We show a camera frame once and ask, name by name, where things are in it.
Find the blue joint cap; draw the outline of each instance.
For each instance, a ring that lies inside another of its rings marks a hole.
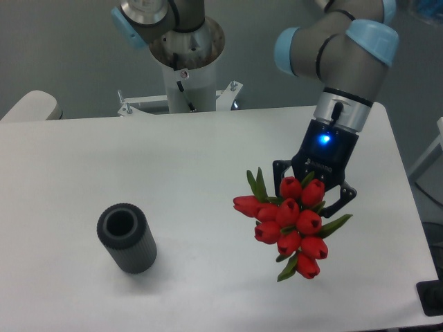
[[[383,0],[383,23],[389,24],[395,16],[397,3],[395,0]]]
[[[291,43],[292,37],[299,28],[288,28],[277,38],[274,47],[274,62],[277,67],[286,74],[294,75],[291,67]]]
[[[378,60],[392,66],[399,45],[399,35],[382,23],[356,19],[346,30],[346,35]]]
[[[133,48],[143,48],[147,46],[142,37],[140,37],[134,28],[132,28],[131,24],[126,20],[117,7],[114,7],[111,10],[111,16],[117,30],[128,41],[129,45],[131,45]]]

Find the white chair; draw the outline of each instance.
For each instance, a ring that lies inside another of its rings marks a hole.
[[[0,123],[58,120],[62,115],[62,109],[52,95],[36,90],[20,99]]]
[[[441,155],[443,152],[443,118],[437,121],[439,136],[428,146],[423,154],[415,161],[406,172],[408,179],[414,183]]]

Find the red tulip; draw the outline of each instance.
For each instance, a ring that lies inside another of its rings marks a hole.
[[[275,221],[267,221],[255,227],[255,238],[266,244],[274,244],[280,235],[280,226]]]
[[[275,221],[275,215],[277,214],[278,206],[271,203],[263,203],[259,206],[257,213],[257,220],[262,223],[266,221]]]
[[[296,224],[299,214],[300,208],[298,204],[293,199],[287,199],[278,208],[275,221],[277,221],[278,225],[282,228],[292,226]]]
[[[316,260],[309,258],[302,252],[298,254],[296,270],[306,279],[312,279],[320,273],[320,268],[318,267]]]
[[[298,200],[302,194],[302,185],[293,176],[284,178],[280,184],[280,195],[284,199]]]
[[[302,204],[314,206],[320,203],[325,196],[325,184],[320,180],[312,180],[302,191]]]
[[[302,211],[296,227],[304,235],[316,234],[321,229],[321,217],[311,210]]]
[[[302,238],[298,232],[290,232],[288,235],[280,237],[277,241],[278,252],[285,256],[292,255],[294,251],[299,249],[301,241]]]
[[[313,259],[324,259],[327,257],[327,246],[320,237],[305,237],[301,241],[302,251]]]
[[[240,196],[234,198],[234,208],[251,218],[257,216],[259,206],[260,202],[255,196]]]

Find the bolt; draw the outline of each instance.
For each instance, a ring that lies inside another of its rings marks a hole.
[[[131,105],[129,105],[129,103],[126,103],[126,113],[128,114],[132,114],[132,109],[131,109]]]
[[[117,94],[118,94],[118,99],[120,99],[120,104],[123,105],[125,103],[125,99],[123,97],[122,91],[117,90]]]
[[[232,81],[231,83],[230,83],[230,90],[232,91],[232,92],[234,92],[235,91],[235,88],[238,86],[238,84],[237,84],[237,82],[236,81]]]

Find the blue led light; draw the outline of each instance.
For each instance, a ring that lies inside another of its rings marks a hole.
[[[318,142],[321,145],[326,145],[331,140],[331,136],[323,134],[318,137]]]

